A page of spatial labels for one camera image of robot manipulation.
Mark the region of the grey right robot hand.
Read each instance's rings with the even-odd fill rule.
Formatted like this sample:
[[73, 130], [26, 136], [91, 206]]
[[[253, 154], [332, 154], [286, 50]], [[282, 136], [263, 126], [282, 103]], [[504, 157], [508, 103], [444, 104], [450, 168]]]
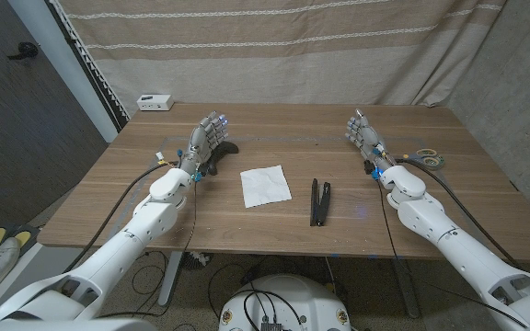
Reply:
[[375, 169], [384, 172], [389, 167], [395, 166], [395, 159], [386, 149], [383, 137], [370, 125], [363, 112], [357, 108], [356, 115], [347, 122], [346, 138], [361, 152], [366, 163], [366, 172], [372, 173]]

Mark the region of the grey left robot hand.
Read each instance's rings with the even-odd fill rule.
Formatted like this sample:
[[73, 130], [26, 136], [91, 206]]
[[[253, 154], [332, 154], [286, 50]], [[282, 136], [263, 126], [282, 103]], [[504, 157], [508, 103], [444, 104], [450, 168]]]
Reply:
[[228, 150], [225, 139], [228, 120], [225, 115], [211, 112], [192, 130], [189, 145], [183, 154], [179, 168], [190, 175], [197, 171], [210, 171], [209, 164], [216, 164]]

